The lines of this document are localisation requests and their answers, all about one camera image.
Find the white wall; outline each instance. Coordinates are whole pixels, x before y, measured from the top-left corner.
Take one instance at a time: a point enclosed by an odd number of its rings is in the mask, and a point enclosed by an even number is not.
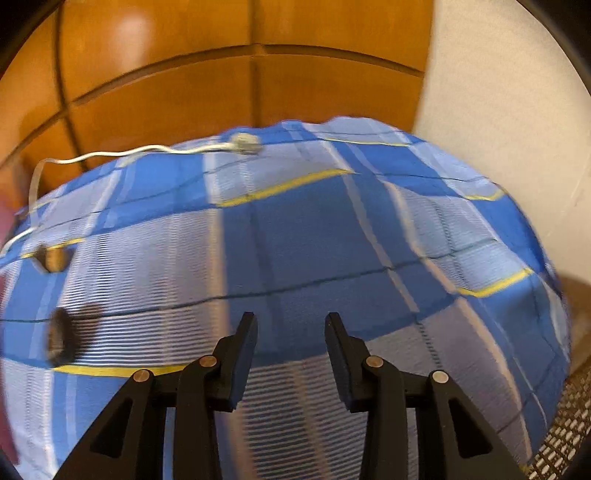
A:
[[[568,58],[517,0],[435,0],[431,34],[415,133],[503,185],[557,270],[591,284],[591,97]],[[576,314],[573,366],[591,353]]]

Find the blue plaid cloth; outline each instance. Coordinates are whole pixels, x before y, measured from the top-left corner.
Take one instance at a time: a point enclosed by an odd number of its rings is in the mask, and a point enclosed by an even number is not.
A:
[[[358,477],[366,416],[337,396],[329,311],[400,370],[445,369],[529,460],[567,375],[569,320],[515,202],[436,146],[365,118],[238,128],[179,148],[236,131],[259,136],[261,153],[148,153],[85,173],[41,199],[40,228],[2,259],[5,404],[25,480],[51,478],[136,369],[182,368],[245,310],[259,339],[243,402],[217,417],[224,478]],[[74,252],[67,271],[36,269],[41,242]],[[52,369],[57,306],[80,317],[83,349]]]

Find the yellow stripe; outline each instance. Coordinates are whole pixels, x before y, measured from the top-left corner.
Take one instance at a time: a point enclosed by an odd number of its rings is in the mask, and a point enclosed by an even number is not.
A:
[[[271,197],[273,195],[286,192],[287,190],[292,190],[297,187],[301,187],[302,185],[314,183],[315,181],[327,179],[329,177],[334,177],[337,175],[345,175],[349,173],[353,172],[349,170],[342,170],[340,168],[333,168],[331,170],[323,170],[315,173],[308,173],[308,175],[304,175],[303,177],[298,177],[296,179],[280,183],[279,185],[274,185],[272,187],[259,190],[258,192],[247,193],[246,195],[241,195],[230,200],[225,200],[224,202],[218,203],[217,206],[233,207],[236,205],[241,205],[242,203],[251,202],[253,200],[265,199],[267,197]]]
[[[357,142],[354,140],[341,140],[340,138],[323,138],[318,137],[320,140],[328,140],[330,142],[344,142],[354,143],[357,145],[387,145],[388,147],[409,147],[410,143],[387,143],[387,142]]]
[[[458,288],[458,292],[462,295],[470,295],[472,297],[487,297],[492,295],[493,293],[497,293],[505,288],[517,283],[524,278],[527,278],[529,275],[533,273],[533,270],[530,268],[524,268],[523,270],[511,275],[510,277],[504,278],[503,280],[499,280],[494,282],[492,285],[488,287],[482,288],[480,290],[468,290],[467,288]]]
[[[124,377],[128,378],[138,370],[151,370],[154,375],[178,372],[187,365],[170,365],[169,367],[88,367],[86,365],[64,365],[53,370],[64,374],[88,375],[90,377]]]
[[[489,202],[493,202],[496,199],[501,198],[505,192],[501,189],[498,189],[495,193],[488,197],[483,197],[481,195],[465,195],[464,198],[466,200],[488,200]]]
[[[60,247],[67,247],[68,245],[74,245],[74,244],[79,244],[81,242],[83,242],[85,239],[80,237],[80,238],[72,238],[70,240],[66,240],[65,242],[61,242],[59,244],[55,244],[55,245],[51,245],[49,247],[47,247],[48,250],[53,250],[54,248],[60,248]],[[35,252],[29,252],[26,254],[21,254],[21,258],[29,258],[32,257],[35,254]]]

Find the wooden wall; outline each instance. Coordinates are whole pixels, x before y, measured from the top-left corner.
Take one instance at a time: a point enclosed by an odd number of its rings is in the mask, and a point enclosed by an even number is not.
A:
[[[286,118],[413,127],[432,0],[66,0],[0,79],[0,197],[45,157]],[[42,190],[94,168],[46,166]]]

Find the orange wooden panel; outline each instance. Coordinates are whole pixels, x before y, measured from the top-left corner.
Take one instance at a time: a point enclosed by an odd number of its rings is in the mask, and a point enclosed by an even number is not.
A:
[[[88,152],[170,145],[249,125],[249,72],[249,57],[230,57],[143,77],[72,108],[74,129]]]
[[[257,58],[263,125],[286,118],[324,122],[368,116],[413,128],[422,79],[351,60],[308,55]]]
[[[28,181],[29,177],[24,174],[18,162],[5,163],[0,167],[0,202],[14,212],[26,205]]]
[[[245,0],[67,0],[61,28],[66,97],[171,57],[249,43]]]
[[[433,0],[259,0],[256,41],[355,51],[425,69]]]
[[[31,34],[0,79],[0,163],[60,109],[54,81],[55,14]]]
[[[35,137],[18,156],[29,175],[33,173],[37,163],[44,158],[67,160],[75,157],[76,152],[70,143],[65,121],[60,119],[47,128],[39,136]],[[41,176],[43,188],[39,192],[40,196],[49,190],[58,188],[71,179],[75,179],[80,174],[82,174],[82,167],[79,163],[71,165],[46,163]]]

